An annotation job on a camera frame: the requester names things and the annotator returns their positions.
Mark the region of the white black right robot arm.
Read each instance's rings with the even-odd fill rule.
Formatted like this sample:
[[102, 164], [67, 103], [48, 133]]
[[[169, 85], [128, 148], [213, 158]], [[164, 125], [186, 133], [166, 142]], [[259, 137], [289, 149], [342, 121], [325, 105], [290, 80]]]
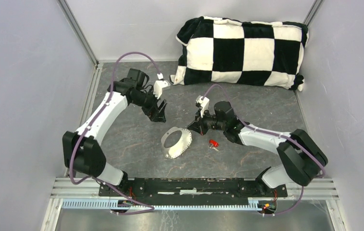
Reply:
[[269, 196], [276, 187], [296, 183], [307, 186], [319, 174], [324, 174], [328, 158], [305, 130], [278, 132], [244, 122], [234, 112], [230, 102], [214, 105], [214, 114], [208, 110], [209, 100], [199, 96], [198, 112], [188, 129], [201, 135], [209, 130], [220, 130], [232, 143], [253, 146], [279, 156], [281, 164], [268, 167], [258, 177], [255, 189], [261, 196]]

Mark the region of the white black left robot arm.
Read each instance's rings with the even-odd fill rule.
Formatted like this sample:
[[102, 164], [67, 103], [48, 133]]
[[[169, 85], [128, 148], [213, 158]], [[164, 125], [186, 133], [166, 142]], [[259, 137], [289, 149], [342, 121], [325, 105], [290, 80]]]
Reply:
[[149, 76], [131, 68], [127, 77], [114, 81], [101, 104], [76, 131], [63, 135], [63, 159], [69, 172], [83, 173], [107, 182], [117, 196], [129, 190], [127, 174], [107, 162], [101, 143], [117, 117], [130, 105], [139, 106], [152, 122], [166, 122], [166, 100], [160, 97], [170, 83], [158, 74], [158, 80], [147, 88]]

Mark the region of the silver metal key holder plate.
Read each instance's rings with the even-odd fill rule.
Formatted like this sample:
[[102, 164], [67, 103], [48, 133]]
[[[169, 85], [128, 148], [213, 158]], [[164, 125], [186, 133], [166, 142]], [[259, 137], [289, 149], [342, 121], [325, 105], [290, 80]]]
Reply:
[[[179, 140], [171, 147], [165, 147], [165, 141], [174, 132], [181, 132]], [[188, 129], [172, 127], [162, 137], [162, 151], [166, 158], [175, 159], [179, 157], [183, 152], [191, 145], [192, 135]]]

